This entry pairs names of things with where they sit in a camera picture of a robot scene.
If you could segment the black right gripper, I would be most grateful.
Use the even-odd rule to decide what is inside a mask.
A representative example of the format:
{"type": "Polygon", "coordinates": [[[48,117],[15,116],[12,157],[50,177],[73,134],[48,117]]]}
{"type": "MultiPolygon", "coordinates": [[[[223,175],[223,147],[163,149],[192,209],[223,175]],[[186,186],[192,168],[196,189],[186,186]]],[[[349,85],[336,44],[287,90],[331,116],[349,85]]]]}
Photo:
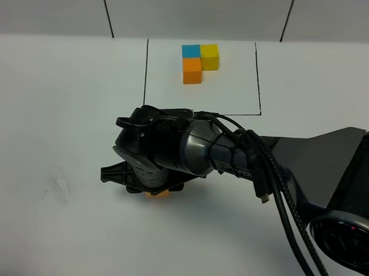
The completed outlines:
{"type": "Polygon", "coordinates": [[[144,188],[151,189],[149,194],[160,195],[161,192],[180,192],[184,189],[184,184],[194,179],[205,179],[204,176],[194,176],[173,169],[164,168],[156,172],[148,172],[136,166],[131,166],[128,162],[120,162],[113,166],[102,167],[100,170],[102,182],[115,182],[126,186],[126,190],[130,194],[146,193],[144,188]],[[133,174],[133,182],[131,185],[131,173],[133,174]]]}

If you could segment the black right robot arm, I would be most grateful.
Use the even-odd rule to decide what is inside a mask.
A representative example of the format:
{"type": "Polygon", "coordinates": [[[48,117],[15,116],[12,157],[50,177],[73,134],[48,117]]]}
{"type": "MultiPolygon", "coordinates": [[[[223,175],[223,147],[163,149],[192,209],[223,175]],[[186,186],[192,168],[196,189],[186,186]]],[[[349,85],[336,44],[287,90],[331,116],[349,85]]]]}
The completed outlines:
{"type": "Polygon", "coordinates": [[[103,167],[101,180],[153,196],[213,171],[249,180],[263,202],[283,194],[330,259],[369,276],[369,132],[265,137],[242,126],[230,131],[223,120],[205,111],[136,108],[116,121],[122,130],[113,149],[122,162],[103,167]]]}

